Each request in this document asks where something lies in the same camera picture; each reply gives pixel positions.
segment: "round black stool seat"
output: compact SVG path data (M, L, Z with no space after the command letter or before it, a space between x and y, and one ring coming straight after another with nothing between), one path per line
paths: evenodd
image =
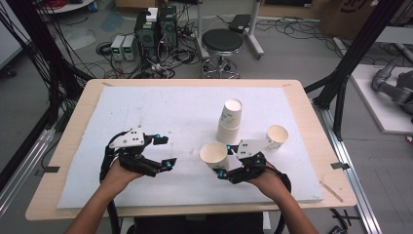
M208 51L234 54L241 49L243 38L237 32L218 28L204 33L202 42Z

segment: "human arm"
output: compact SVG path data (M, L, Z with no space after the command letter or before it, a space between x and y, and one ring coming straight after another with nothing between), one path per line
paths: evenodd
M279 206L290 233L318 233L275 172L265 170L258 178L251 179L248 182L255 185L265 196L272 199Z
M131 181L141 176L141 174L125 170L119 161L115 160L104 181L65 233L95 233L109 202L121 193Z

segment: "paper cup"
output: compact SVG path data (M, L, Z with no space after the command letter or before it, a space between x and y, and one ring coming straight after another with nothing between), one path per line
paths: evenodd
M218 131L216 132L216 139L224 144L233 144L237 139L239 129L240 126L235 129L228 129L219 124Z
M227 146L220 142L208 143L200 151L201 159L213 169L229 170L230 164L227 157Z
M243 104L238 99L228 99L222 109L219 124L227 129L235 129L241 123Z
M273 143L265 149L270 152L276 152L288 139L288 131L283 126L272 125L267 130L267 138Z

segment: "stool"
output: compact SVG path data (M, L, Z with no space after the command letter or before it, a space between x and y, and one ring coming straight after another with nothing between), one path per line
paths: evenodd
M210 77L216 73L219 78L240 78L237 65L224 57L238 53L243 47L243 38L234 31L219 28L204 33L203 48L217 58L208 58L203 62L201 76Z

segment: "wooden table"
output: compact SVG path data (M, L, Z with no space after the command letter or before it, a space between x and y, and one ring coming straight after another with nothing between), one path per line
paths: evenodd
M79 209L57 209L73 156L81 142L84 130L94 113L101 91L106 86L137 87L274 87L283 88L296 124L310 156L322 188L324 200L318 203L300 204L306 208L352 207L356 195L342 170L333 170L338 159L324 133L316 113L303 87L296 80L110 80L97 79L88 83L61 137L49 164L59 167L58 173L44 174L39 187L26 211L29 220L73 218ZM174 207L119 208L119 216L139 215L199 215L277 210L273 203L202 205Z

